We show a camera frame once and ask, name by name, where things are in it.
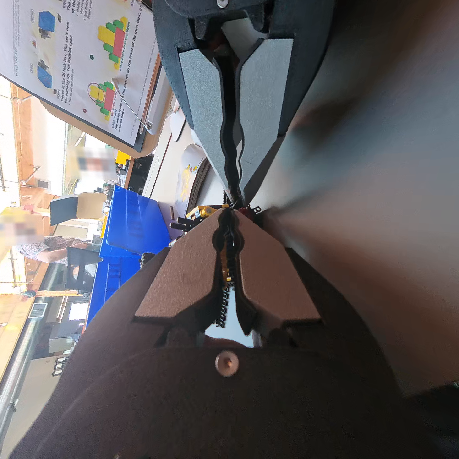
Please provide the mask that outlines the white stand base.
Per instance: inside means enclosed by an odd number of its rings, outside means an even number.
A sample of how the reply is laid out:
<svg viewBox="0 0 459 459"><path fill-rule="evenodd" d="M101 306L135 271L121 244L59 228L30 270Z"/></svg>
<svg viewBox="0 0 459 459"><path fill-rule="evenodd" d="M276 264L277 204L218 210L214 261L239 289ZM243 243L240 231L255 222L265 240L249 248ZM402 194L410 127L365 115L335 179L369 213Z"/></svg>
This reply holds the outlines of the white stand base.
<svg viewBox="0 0 459 459"><path fill-rule="evenodd" d="M174 106L169 119L169 125L171 129L171 136L174 142L177 142L180 139L183 128L186 123L185 114L179 104L178 100L175 100Z"/></svg>

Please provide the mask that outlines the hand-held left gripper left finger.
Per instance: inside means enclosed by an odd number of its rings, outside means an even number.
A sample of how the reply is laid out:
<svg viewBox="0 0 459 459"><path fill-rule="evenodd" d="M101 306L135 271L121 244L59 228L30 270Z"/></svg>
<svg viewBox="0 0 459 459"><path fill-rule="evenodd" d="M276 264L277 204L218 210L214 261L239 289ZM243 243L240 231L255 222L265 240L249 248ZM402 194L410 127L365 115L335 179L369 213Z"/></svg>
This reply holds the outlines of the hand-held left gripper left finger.
<svg viewBox="0 0 459 459"><path fill-rule="evenodd" d="M223 291L224 220L222 208L169 249L135 312L136 321L204 332L218 318Z"/></svg>

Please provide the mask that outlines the white sheet holder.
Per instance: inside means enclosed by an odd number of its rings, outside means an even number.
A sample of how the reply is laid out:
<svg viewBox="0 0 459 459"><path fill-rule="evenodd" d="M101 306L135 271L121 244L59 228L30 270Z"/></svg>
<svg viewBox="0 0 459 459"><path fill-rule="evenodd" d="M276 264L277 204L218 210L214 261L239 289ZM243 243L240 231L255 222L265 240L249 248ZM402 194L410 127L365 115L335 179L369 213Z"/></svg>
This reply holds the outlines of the white sheet holder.
<svg viewBox="0 0 459 459"><path fill-rule="evenodd" d="M157 134L163 114L169 109L171 100L172 89L158 54L148 86L146 105L141 117L142 123L139 128L139 135L142 135L145 131L150 135Z"/></svg>

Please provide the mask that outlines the printed instruction sheet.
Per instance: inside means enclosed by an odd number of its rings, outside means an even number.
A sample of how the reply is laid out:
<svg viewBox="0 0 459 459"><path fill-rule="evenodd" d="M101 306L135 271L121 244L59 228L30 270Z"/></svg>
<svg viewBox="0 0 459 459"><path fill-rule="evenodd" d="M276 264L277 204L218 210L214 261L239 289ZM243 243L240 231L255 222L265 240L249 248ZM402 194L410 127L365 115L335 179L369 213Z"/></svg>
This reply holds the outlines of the printed instruction sheet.
<svg viewBox="0 0 459 459"><path fill-rule="evenodd" d="M157 57L141 1L0 2L1 76L137 152Z"/></svg>

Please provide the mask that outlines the blue plastic storage bin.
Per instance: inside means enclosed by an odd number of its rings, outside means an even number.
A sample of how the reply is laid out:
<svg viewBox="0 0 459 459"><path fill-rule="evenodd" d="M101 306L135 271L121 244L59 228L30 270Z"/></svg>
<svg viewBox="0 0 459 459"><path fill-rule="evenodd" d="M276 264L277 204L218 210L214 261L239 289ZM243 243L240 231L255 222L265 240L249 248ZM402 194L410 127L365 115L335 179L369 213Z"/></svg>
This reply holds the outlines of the blue plastic storage bin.
<svg viewBox="0 0 459 459"><path fill-rule="evenodd" d="M91 292L87 325L106 301L140 270L141 255L171 241L155 200L115 186Z"/></svg>

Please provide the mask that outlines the cardboard box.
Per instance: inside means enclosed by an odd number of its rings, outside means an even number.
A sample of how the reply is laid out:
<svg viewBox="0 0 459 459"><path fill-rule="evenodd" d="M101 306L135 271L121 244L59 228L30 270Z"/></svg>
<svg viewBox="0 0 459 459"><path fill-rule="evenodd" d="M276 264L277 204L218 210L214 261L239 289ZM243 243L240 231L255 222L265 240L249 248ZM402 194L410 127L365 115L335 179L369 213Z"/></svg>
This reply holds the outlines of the cardboard box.
<svg viewBox="0 0 459 459"><path fill-rule="evenodd" d="M100 219L107 200L104 193L80 193L56 198L50 202L50 225L74 219Z"/></svg>

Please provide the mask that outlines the black mesh chair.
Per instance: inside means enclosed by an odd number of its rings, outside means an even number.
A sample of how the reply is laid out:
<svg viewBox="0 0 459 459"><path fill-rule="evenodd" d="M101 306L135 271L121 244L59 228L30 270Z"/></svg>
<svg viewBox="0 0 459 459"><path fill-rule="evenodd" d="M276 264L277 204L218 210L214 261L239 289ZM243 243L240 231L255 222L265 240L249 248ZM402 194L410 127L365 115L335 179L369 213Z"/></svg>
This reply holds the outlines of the black mesh chair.
<svg viewBox="0 0 459 459"><path fill-rule="evenodd" d="M66 288L90 293L94 286L98 263L102 258L95 251L67 248Z"/></svg>

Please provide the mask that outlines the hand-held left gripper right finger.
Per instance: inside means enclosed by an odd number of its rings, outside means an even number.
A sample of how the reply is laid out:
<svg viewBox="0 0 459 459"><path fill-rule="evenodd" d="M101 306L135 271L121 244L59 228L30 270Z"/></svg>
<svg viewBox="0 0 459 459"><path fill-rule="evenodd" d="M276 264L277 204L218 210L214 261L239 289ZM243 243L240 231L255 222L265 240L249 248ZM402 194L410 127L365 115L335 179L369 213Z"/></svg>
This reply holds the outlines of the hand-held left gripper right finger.
<svg viewBox="0 0 459 459"><path fill-rule="evenodd" d="M284 246L239 211L232 224L236 315L244 334L321 323Z"/></svg>

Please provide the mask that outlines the yellow black lego bulldozer model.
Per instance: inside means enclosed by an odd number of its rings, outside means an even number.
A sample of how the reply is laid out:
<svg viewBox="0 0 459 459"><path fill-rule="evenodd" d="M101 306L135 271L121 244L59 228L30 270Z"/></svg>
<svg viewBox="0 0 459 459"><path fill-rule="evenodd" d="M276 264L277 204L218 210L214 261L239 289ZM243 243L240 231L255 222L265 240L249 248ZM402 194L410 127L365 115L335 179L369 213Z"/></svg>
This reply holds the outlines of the yellow black lego bulldozer model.
<svg viewBox="0 0 459 459"><path fill-rule="evenodd" d="M182 230L182 235L185 235L221 208L233 208L233 205L230 203L230 199L228 198L226 192L223 192L223 203L221 205L196 206L190 212L188 212L185 217L177 217L177 219L171 223L172 228ZM255 221L257 224L259 224L262 221L262 218L259 218L257 216L258 214L262 213L262 209L260 206L251 207L250 205L247 205L244 208L239 208L239 212L248 217L249 220ZM224 245L220 253L223 275L222 304L220 307L219 315L213 322L217 327L222 329L226 326L226 318L230 297L229 295L231 289L234 287L233 276L235 262L233 259L228 261L228 255L232 255L234 248L235 243L233 237L227 231L224 235Z"/></svg>

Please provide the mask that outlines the person's dark clothing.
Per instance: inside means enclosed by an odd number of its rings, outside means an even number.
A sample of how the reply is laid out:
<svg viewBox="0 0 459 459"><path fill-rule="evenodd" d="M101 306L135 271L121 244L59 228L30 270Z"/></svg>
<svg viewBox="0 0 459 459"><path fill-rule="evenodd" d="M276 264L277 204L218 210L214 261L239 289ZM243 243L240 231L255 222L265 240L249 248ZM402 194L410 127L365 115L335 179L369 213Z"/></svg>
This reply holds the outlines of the person's dark clothing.
<svg viewBox="0 0 459 459"><path fill-rule="evenodd" d="M400 424L412 444L425 449L426 458L459 457L459 384L458 380L409 392L400 384L404 396Z"/></svg>

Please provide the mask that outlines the lego instruction booklet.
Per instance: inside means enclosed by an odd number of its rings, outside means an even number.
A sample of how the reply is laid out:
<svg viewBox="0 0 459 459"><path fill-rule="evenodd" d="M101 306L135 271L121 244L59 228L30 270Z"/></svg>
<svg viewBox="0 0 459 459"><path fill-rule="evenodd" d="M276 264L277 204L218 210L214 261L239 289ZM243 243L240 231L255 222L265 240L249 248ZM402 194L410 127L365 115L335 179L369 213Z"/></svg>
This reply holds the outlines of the lego instruction booklet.
<svg viewBox="0 0 459 459"><path fill-rule="evenodd" d="M189 144L181 158L175 194L175 209L185 217L198 205L221 205L223 186L203 148Z"/></svg>

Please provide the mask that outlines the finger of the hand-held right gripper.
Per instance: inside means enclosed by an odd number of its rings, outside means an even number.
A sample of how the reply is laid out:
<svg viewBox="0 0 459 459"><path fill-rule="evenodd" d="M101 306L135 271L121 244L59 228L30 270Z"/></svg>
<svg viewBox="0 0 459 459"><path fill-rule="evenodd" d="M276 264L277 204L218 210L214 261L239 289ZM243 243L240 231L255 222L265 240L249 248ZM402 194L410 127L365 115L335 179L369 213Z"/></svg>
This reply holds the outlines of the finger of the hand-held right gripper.
<svg viewBox="0 0 459 459"><path fill-rule="evenodd" d="M284 140L279 126L292 47L292 38L259 39L236 73L242 201L255 197Z"/></svg>
<svg viewBox="0 0 459 459"><path fill-rule="evenodd" d="M182 52L179 57L193 129L229 199L238 201L233 58L230 54L216 54L210 60L199 49Z"/></svg>

